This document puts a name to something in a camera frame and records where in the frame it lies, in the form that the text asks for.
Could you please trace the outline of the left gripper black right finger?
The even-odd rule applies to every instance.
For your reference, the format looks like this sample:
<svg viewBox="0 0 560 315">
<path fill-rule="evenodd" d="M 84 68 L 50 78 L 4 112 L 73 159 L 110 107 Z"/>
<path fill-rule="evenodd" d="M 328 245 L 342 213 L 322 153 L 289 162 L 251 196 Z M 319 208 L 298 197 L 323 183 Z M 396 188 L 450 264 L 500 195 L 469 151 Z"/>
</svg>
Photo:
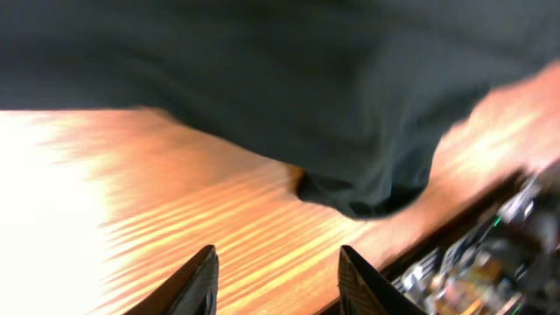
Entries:
<svg viewBox="0 0 560 315">
<path fill-rule="evenodd" d="M 426 315 L 348 245 L 339 252 L 338 286 L 344 315 Z"/>
</svg>

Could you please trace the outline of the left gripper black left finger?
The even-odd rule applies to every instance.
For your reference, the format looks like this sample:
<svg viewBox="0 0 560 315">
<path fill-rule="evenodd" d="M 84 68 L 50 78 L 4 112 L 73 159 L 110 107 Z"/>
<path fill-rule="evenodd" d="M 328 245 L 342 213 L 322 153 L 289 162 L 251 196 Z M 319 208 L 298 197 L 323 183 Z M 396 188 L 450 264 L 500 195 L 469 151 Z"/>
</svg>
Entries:
<svg viewBox="0 0 560 315">
<path fill-rule="evenodd" d="M 219 258 L 206 245 L 125 315 L 215 315 Z"/>
</svg>

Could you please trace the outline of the black t-shirt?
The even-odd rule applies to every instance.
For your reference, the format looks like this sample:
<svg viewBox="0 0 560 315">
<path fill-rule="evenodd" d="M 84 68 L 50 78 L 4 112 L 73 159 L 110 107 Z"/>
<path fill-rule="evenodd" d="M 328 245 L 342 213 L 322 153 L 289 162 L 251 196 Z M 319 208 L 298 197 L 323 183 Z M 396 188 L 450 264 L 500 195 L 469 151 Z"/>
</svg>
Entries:
<svg viewBox="0 0 560 315">
<path fill-rule="evenodd" d="M 448 129 L 558 56 L 553 0 L 1 4 L 2 109 L 162 109 L 361 220 L 414 202 Z"/>
</svg>

